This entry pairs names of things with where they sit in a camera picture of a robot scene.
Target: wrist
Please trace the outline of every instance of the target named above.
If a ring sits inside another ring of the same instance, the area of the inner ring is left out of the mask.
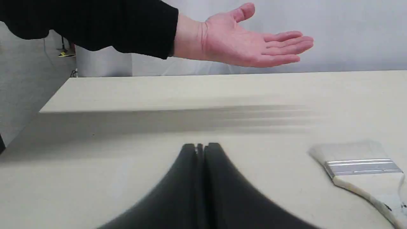
[[[204,37],[206,24],[178,15],[177,32],[174,39],[174,56],[185,59],[204,60]]]

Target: table surface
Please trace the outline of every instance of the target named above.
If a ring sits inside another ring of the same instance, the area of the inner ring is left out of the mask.
[[[95,228],[146,195],[184,143],[219,142],[256,188],[304,220],[392,228],[307,151],[372,139],[407,171],[406,98],[407,71],[71,78],[0,157],[0,221]],[[232,108],[212,109],[223,106]]]

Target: hand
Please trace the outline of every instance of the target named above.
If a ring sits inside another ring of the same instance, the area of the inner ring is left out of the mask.
[[[217,61],[245,67],[274,67],[300,61],[297,54],[313,46],[313,38],[302,36],[299,31],[274,35],[247,31],[239,26],[238,23],[251,18],[254,11],[254,4],[246,3],[228,13],[216,14],[195,26],[191,19],[187,26],[188,23],[183,23],[184,20],[179,18],[179,23],[185,24],[184,30],[187,31],[186,27],[189,27],[189,31],[194,33],[189,37],[189,44],[194,44],[190,47],[193,48],[189,48],[188,55],[184,58]],[[188,39],[183,39],[184,48],[188,47],[186,40]],[[177,56],[177,47],[180,46],[177,45],[176,36],[175,56]]]

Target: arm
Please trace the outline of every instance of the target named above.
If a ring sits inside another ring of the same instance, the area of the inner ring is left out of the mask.
[[[160,0],[0,0],[0,20],[23,39],[38,39],[50,29],[96,51],[113,46],[122,53],[165,59],[173,49],[178,10]]]

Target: paint brush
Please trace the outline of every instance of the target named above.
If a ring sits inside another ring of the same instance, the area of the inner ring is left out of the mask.
[[[310,155],[325,168],[336,186],[370,201],[396,229],[407,229],[407,205],[400,198],[404,173],[380,143],[316,145]]]

